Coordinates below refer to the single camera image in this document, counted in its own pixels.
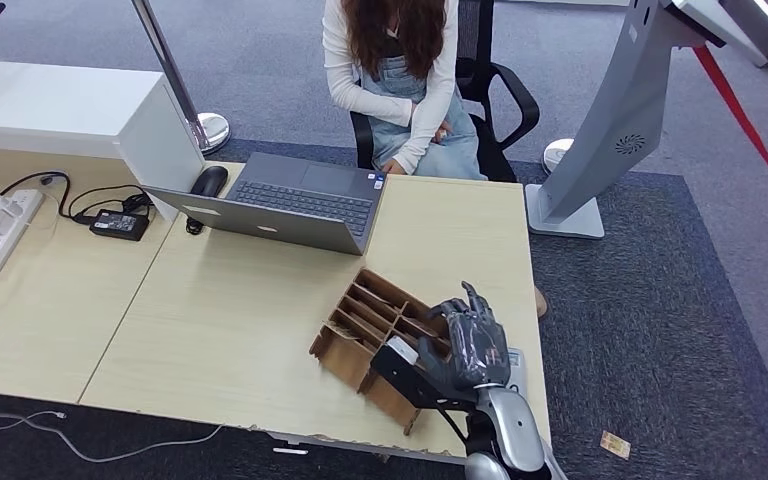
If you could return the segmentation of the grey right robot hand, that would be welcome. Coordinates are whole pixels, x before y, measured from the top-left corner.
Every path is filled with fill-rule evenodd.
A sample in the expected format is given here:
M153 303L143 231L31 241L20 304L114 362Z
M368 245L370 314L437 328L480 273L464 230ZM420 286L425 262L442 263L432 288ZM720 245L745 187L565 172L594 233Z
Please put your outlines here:
M418 340L419 359L436 381L455 390L505 387L510 380L509 349L503 325L487 300L468 282L461 283L467 299L451 298L431 309L445 319L450 355L439 356L429 337Z

